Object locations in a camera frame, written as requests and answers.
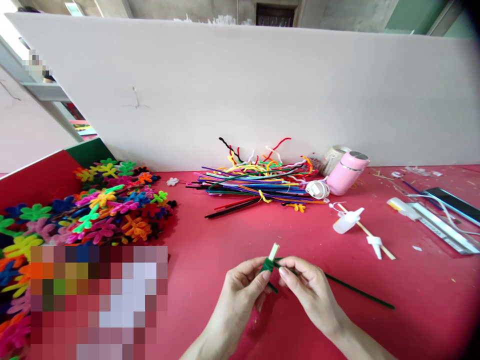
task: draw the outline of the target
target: smartphone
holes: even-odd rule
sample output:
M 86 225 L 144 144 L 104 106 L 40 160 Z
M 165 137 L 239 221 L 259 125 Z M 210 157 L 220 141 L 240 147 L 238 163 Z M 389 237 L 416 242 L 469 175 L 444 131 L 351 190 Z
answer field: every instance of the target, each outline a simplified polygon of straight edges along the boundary
M 447 208 L 452 209 L 454 212 L 462 215 L 464 218 L 480 227 L 480 210 L 476 207 L 439 187 L 427 189 L 424 193 L 439 198 Z

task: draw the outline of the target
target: white board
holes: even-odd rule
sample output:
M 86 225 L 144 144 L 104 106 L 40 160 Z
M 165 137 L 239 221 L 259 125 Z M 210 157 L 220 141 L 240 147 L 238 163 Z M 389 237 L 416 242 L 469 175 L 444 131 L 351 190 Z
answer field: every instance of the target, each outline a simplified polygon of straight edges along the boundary
M 2 67 L 0 81 L 0 173 L 77 144 Z
M 470 40 L 9 14 L 120 159 L 226 166 L 224 137 L 284 160 L 345 145 L 375 166 L 480 163 Z M 135 93 L 141 105 L 135 108 Z

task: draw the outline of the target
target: pink water bottle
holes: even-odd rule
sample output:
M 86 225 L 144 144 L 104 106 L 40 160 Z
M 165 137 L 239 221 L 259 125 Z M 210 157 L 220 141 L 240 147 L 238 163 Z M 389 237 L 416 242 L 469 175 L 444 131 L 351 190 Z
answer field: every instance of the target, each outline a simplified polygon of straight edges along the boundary
M 369 157 L 358 151 L 350 151 L 343 155 L 326 179 L 330 193 L 337 196 L 345 194 L 369 163 Z

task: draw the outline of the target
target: forearm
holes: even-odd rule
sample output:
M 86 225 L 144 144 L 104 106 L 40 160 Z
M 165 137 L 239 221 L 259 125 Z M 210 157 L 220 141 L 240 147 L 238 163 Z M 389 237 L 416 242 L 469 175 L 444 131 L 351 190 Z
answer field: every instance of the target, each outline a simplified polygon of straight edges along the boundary
M 180 360 L 226 360 L 229 358 L 227 346 L 220 337 L 215 337 L 208 329 L 190 345 Z
M 330 339 L 348 360 L 396 360 L 387 350 L 352 321 Z

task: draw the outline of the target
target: left hand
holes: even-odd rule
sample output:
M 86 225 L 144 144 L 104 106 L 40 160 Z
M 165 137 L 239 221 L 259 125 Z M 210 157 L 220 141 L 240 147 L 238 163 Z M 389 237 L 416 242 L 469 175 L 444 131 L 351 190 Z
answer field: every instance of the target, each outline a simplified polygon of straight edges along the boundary
M 262 310 L 265 293 L 272 291 L 266 287 L 270 271 L 260 273 L 259 269 L 266 258 L 263 256 L 244 261 L 226 273 L 215 310 L 202 334 L 207 342 L 205 347 L 210 348 L 210 342 L 215 347 L 210 348 L 216 353 L 211 359 L 230 357 L 237 349 L 254 305 L 259 312 Z

